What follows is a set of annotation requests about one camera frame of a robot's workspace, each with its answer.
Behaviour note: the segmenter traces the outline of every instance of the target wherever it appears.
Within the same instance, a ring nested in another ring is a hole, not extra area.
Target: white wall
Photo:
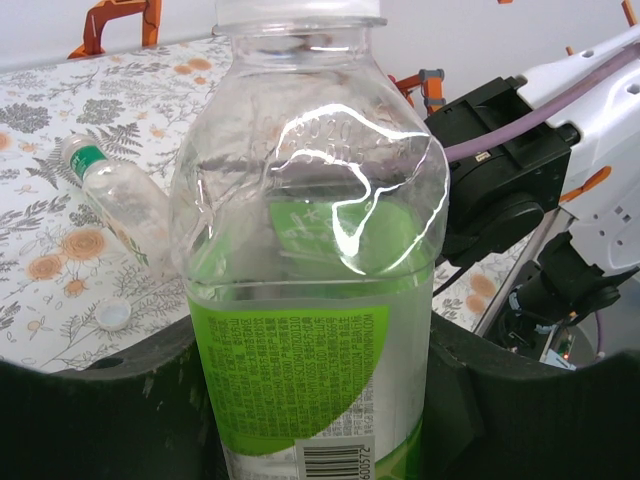
[[[628,28],[622,0],[381,0],[389,20],[375,32],[382,68],[397,78],[443,68],[453,100],[498,75],[580,51]],[[98,0],[0,0],[0,71],[63,61],[82,43]],[[640,0],[633,0],[640,14]],[[164,0],[159,42],[210,35],[215,0]],[[107,24],[108,53],[139,48],[141,16]]]
[[[380,66],[398,79],[444,69],[447,100],[629,28],[622,0],[381,1],[389,24],[374,33]],[[632,5],[640,16],[640,0]]]
[[[82,44],[87,11],[99,0],[0,0],[0,71],[61,62]],[[215,23],[215,0],[164,0],[158,43],[204,38]],[[140,48],[142,16],[107,23],[109,53]]]

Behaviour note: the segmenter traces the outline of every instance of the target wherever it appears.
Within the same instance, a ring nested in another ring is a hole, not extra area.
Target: water bottle
[[[174,262],[232,480],[418,475],[448,167],[371,54],[378,0],[218,0]]]
[[[137,165],[109,159],[88,135],[62,141],[61,155],[87,203],[154,279],[176,275],[169,244],[169,198]]]

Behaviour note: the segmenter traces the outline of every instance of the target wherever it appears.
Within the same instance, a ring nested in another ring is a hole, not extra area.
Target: green label
[[[222,442],[266,455],[325,430],[382,353],[389,308],[220,312],[189,299]]]
[[[84,177],[84,172],[87,171],[92,164],[99,162],[100,160],[106,160],[104,153],[94,145],[88,147],[82,147],[71,156],[70,165],[71,170],[76,172],[76,175],[81,179]]]
[[[327,285],[325,296],[394,293],[412,288],[430,274],[426,267],[435,254],[423,238],[425,228],[409,209],[393,201],[281,202],[271,204],[270,213],[278,239],[295,259],[300,276],[393,279]]]

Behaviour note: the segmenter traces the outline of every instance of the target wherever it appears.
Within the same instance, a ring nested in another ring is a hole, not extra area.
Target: barcode
[[[302,440],[296,454],[300,480],[375,479],[373,437]]]

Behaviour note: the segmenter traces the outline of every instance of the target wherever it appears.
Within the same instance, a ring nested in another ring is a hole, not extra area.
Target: white bottle cap
[[[218,0],[218,25],[309,17],[380,17],[380,0]]]
[[[131,304],[124,298],[109,298],[101,301],[94,312],[98,326],[108,332],[117,332],[131,321]]]

